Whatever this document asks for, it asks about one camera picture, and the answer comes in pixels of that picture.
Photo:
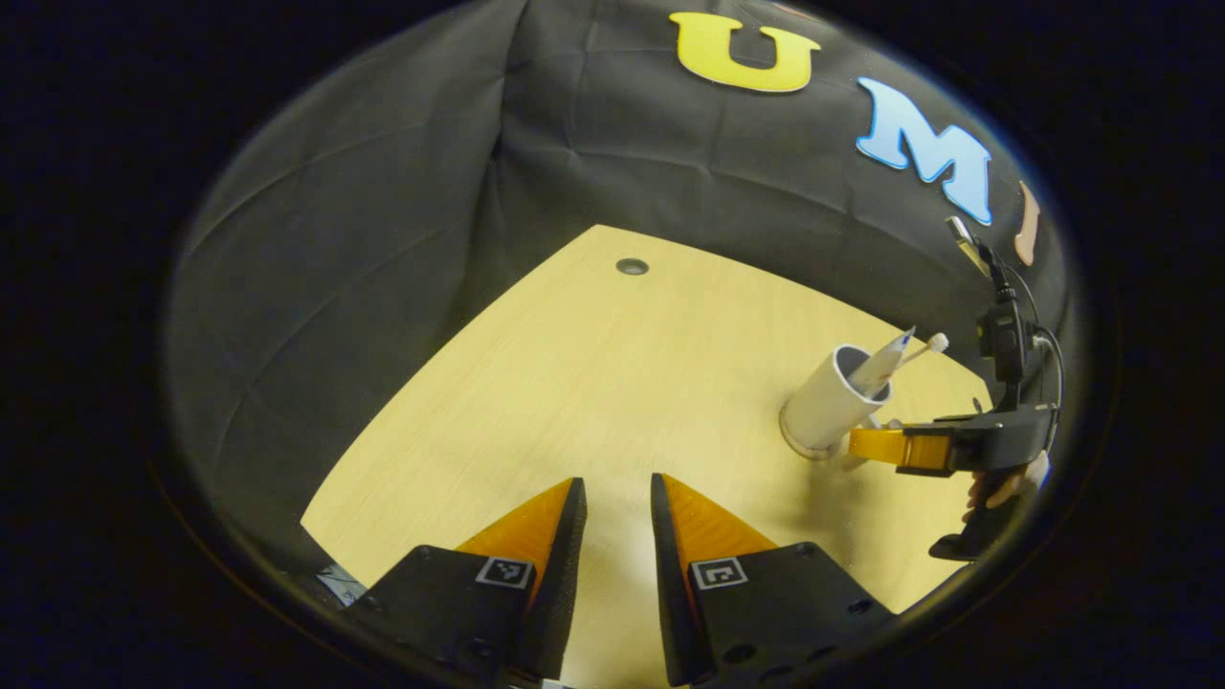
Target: table surface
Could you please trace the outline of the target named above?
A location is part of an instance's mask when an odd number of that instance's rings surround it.
[[[626,275],[621,259],[646,261]],[[844,472],[779,432],[788,396],[838,345],[900,331],[713,254],[595,226],[443,347],[344,452],[303,516],[372,586],[413,547],[454,548],[557,482],[588,520],[562,682],[666,687],[652,472],[687,483],[775,543],[813,541],[900,612],[958,566],[927,547],[960,528],[970,479]],[[926,353],[894,376],[882,422],[987,403],[981,379]]]

